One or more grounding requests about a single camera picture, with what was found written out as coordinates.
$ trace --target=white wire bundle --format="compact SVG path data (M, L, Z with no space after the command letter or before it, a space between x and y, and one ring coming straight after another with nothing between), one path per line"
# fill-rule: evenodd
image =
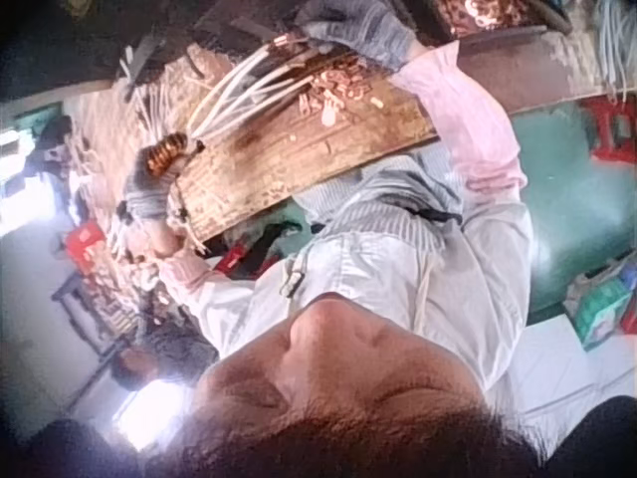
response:
M193 139L211 140L309 84L313 76L307 76L298 81L294 79L278 81L287 73L305 64L303 61L292 61L275 68L250 85L245 92L237 93L241 87L249 83L247 79L250 78L250 74L270 56L273 48L296 42L298 41L291 42L287 37L281 37L275 40L274 44L264 45L237 65L210 90L197 106L187 123L186 134ZM205 118L197 123L204 109L213 102Z
M124 59L119 59L119 65L121 66L121 69L126 75L129 83L131 83L129 67L131 60L132 50L128 47L126 49L126 61ZM170 111L167 87L163 84L150 85L143 88L137 86L131 87L133 88L133 95L137 102L137 107L141 111L141 115L148 127L149 138L146 143L157 144L168 134L168 128L165 124L165 119Z
M637 8L623 0L598 0L599 63L613 98L628 95L628 77L637 77Z

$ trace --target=green floor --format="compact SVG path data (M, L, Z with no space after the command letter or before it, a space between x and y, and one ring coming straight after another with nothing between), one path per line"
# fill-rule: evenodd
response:
M579 273L601 267L633 245L635 175L628 164L590 158L594 127L576 105L514 119L529 176L523 199L535 243L531 322L551 315Z

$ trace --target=nose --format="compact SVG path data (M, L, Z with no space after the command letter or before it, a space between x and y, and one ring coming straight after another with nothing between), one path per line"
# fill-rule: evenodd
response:
M368 316L345 299L329 297L297 317L282 367L297 406L360 405L378 360L378 324Z

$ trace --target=gray glove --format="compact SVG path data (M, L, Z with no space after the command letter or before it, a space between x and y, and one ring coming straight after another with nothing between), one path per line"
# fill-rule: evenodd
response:
M165 220L168 217L170 186L186 165L185 156L174 161L161 177L154 177L148 169L150 148L142 149L135 159L133 171L126 179L124 200L128 212L135 219Z
M313 39L341 43L393 71L407 63L416 38L379 0L311 0L297 24Z

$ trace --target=red container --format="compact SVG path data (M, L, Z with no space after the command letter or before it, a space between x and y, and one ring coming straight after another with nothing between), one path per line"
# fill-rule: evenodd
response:
M83 224L67 236L67 252L84 275L87 275L94 265L87 249L104 240L106 238L102 229L94 221Z

